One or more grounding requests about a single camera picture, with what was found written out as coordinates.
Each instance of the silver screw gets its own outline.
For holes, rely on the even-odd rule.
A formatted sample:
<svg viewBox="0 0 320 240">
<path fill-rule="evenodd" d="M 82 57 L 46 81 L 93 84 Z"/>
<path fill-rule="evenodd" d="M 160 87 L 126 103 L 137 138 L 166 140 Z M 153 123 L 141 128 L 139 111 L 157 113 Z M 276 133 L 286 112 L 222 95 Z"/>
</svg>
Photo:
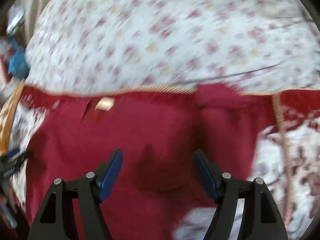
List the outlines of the silver screw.
<svg viewBox="0 0 320 240">
<path fill-rule="evenodd" d="M 94 177 L 94 172 L 90 171 L 85 175 L 88 179 L 91 179 Z"/>
<path fill-rule="evenodd" d="M 230 179 L 231 174 L 229 172 L 224 172 L 224 173 L 222 173 L 222 177 L 224 177 L 225 179 Z"/>
<path fill-rule="evenodd" d="M 258 183 L 258 184 L 263 184 L 263 179 L 261 179 L 261 178 L 256 178 L 256 183 Z"/>
<path fill-rule="evenodd" d="M 58 184 L 61 183 L 61 181 L 62 181 L 62 179 L 56 178 L 56 179 L 53 181 L 53 183 L 54 183 L 55 185 L 58 185 Z"/>
</svg>

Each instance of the red garment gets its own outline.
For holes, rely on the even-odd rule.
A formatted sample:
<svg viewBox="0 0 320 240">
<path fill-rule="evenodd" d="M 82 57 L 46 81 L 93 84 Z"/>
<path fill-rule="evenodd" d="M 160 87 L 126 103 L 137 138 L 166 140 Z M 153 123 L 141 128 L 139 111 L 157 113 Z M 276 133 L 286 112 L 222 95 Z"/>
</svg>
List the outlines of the red garment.
<svg viewBox="0 0 320 240">
<path fill-rule="evenodd" d="M 250 174 L 257 134 L 274 125 L 271 97 L 240 96 L 223 85 L 195 94 L 134 92 L 114 96 L 109 112 L 98 98 L 50 96 L 26 87 L 34 107 L 51 109 L 32 137 L 27 165 L 27 217 L 31 223 L 55 178 L 78 179 L 94 171 L 115 148 L 124 163 L 110 198 L 100 205 L 114 239 L 172 239 L 192 208 L 213 206 L 195 173 L 192 153 L 239 179 Z M 85 239 L 79 206 L 74 207 Z"/>
</svg>

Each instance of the red and white patterned fabric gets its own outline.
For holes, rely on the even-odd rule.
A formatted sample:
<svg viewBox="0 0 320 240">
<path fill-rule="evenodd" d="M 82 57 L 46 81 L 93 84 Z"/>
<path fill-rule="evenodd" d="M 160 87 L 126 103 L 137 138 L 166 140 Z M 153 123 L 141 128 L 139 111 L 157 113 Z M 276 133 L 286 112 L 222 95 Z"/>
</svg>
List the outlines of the red and white patterned fabric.
<svg viewBox="0 0 320 240">
<path fill-rule="evenodd" d="M 320 62 L 299 0 L 51 0 L 27 84 L 98 93 L 141 84 L 309 87 Z"/>
</svg>

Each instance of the maroon fabric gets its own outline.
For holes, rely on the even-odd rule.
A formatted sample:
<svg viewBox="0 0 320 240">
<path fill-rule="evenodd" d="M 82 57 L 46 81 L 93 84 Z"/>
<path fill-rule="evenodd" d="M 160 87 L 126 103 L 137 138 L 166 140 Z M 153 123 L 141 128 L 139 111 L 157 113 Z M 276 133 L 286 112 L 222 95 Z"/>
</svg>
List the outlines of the maroon fabric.
<svg viewBox="0 0 320 240">
<path fill-rule="evenodd" d="M 29 144 L 29 222 L 55 178 L 77 179 L 121 148 L 123 167 L 100 205 L 114 239 L 171 239 L 190 209 L 213 206 L 195 173 L 193 151 L 203 148 L 223 171 L 245 179 L 258 132 L 275 124 L 271 97 L 240 96 L 222 85 L 189 95 L 118 95 L 109 112 L 94 109 L 101 97 L 50 96 L 30 87 L 23 96 L 32 97 L 33 107 L 60 102 Z M 85 239 L 79 207 L 74 209 Z"/>
</svg>

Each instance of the metal pin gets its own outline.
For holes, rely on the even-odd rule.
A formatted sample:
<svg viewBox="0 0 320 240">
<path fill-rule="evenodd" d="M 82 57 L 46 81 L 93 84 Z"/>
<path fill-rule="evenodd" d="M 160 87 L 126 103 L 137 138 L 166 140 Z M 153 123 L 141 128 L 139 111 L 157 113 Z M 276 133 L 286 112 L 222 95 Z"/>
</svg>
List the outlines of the metal pin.
<svg viewBox="0 0 320 240">
<path fill-rule="evenodd" d="M 263 184 L 263 179 L 261 179 L 261 178 L 256 178 L 256 183 L 258 183 L 258 184 Z"/>
<path fill-rule="evenodd" d="M 90 171 L 85 175 L 88 179 L 91 179 L 94 177 L 94 172 Z"/>
<path fill-rule="evenodd" d="M 53 183 L 54 183 L 55 185 L 58 185 L 58 184 L 61 183 L 61 181 L 62 181 L 62 179 L 56 178 L 56 179 L 53 181 Z"/>
<path fill-rule="evenodd" d="M 231 174 L 229 172 L 224 172 L 224 173 L 222 173 L 222 177 L 224 177 L 225 179 L 230 179 Z"/>
</svg>

